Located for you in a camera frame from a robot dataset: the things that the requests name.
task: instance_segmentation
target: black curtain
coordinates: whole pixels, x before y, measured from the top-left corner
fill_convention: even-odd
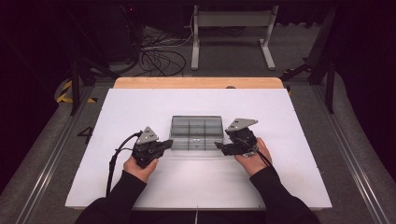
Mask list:
[[[306,27],[314,23],[322,24],[330,10],[330,5],[295,4],[292,6],[279,6],[276,23],[282,25],[305,23]]]
[[[0,192],[58,107],[68,61],[43,2],[0,3]]]
[[[359,1],[336,60],[354,112],[379,159],[396,180],[396,3]]]

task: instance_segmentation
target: right hand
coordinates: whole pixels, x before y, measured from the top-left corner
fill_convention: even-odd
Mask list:
[[[257,147],[259,148],[259,151],[267,158],[267,160],[272,163],[270,152],[260,137],[257,138]],[[235,155],[234,157],[245,168],[249,176],[253,176],[260,170],[267,167],[258,153],[255,153],[249,157],[244,157],[242,155]]]

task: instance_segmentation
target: white board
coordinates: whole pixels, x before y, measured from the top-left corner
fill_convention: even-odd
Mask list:
[[[113,89],[107,94],[66,206],[84,208],[105,197],[114,149],[149,126],[160,141],[169,138],[172,117],[221,116],[223,128],[235,118],[257,119],[249,127],[269,148],[285,188],[311,209],[332,207],[319,170],[283,89]],[[126,147],[132,148],[135,139]],[[131,151],[119,155],[113,187]],[[134,209],[263,209],[248,174],[220,151],[165,151]]]

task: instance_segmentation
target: black controller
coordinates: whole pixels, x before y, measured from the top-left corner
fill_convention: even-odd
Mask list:
[[[248,126],[257,123],[256,119],[235,119],[225,130],[230,136],[231,144],[215,142],[216,147],[221,149],[224,156],[253,155],[257,150],[257,138]]]
[[[173,140],[164,142],[157,141],[158,136],[154,131],[147,127],[143,131],[134,144],[132,156],[136,160],[138,166],[146,168],[154,159],[163,156],[166,149],[171,148]]]

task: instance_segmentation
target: table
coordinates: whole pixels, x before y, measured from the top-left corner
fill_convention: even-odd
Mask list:
[[[225,89],[230,86],[237,89]],[[104,197],[114,148],[148,123],[160,141],[165,140],[172,115],[221,115],[223,126],[235,116],[258,119],[259,123],[249,128],[270,148],[274,166],[290,193],[311,209],[332,206],[289,95],[280,80],[273,77],[119,78],[107,95],[66,206],[84,208]],[[130,155],[119,155],[113,186],[120,178],[123,161]],[[134,205],[136,210],[264,207],[242,166],[218,150],[166,150]]]

